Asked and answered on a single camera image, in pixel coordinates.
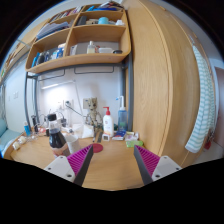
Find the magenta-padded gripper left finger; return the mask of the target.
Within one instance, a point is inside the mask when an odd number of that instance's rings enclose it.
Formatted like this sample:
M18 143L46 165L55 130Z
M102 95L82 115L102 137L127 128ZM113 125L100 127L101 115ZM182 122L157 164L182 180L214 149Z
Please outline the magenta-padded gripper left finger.
M81 186L84 182L92 156L93 146L89 145L68 157L57 157L44 170Z

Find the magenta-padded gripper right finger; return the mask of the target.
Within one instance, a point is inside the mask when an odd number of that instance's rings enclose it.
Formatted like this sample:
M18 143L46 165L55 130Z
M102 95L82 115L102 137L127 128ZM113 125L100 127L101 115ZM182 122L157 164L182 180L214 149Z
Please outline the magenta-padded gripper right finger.
M159 157L138 145L134 146L134 156L145 185L181 170L181 167L169 156Z

